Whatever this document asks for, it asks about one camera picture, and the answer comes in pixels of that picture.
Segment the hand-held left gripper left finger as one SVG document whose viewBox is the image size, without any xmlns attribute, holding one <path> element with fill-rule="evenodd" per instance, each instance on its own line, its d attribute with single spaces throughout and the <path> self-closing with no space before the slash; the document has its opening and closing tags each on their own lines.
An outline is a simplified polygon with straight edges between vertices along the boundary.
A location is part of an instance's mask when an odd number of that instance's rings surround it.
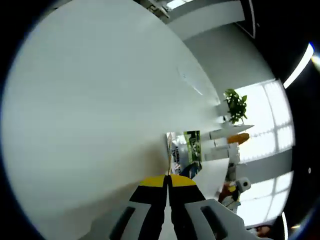
<svg viewBox="0 0 320 240">
<path fill-rule="evenodd" d="M 110 240 L 158 240 L 165 220 L 168 176 L 145 178 L 109 234 Z"/>
</svg>

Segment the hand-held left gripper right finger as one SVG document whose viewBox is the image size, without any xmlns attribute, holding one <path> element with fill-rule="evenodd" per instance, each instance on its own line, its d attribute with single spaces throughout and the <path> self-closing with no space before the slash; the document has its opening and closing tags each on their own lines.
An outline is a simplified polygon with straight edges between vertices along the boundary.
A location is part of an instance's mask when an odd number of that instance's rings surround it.
<svg viewBox="0 0 320 240">
<path fill-rule="evenodd" d="M 249 240 L 244 221 L 217 200 L 206 199 L 196 183 L 180 175 L 168 182 L 171 222 L 178 240 Z"/>
</svg>

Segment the person's right hand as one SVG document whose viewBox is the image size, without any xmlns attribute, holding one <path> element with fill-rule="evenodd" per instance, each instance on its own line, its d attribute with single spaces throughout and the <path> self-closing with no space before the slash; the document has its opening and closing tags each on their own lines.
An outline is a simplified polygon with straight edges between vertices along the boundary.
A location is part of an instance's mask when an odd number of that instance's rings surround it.
<svg viewBox="0 0 320 240">
<path fill-rule="evenodd" d="M 229 187 L 230 187 L 230 183 L 229 182 L 225 182 L 223 184 L 222 190 L 218 196 L 218 202 L 222 203 L 222 201 L 228 197 L 232 195 L 232 192 L 229 191 Z"/>
</svg>

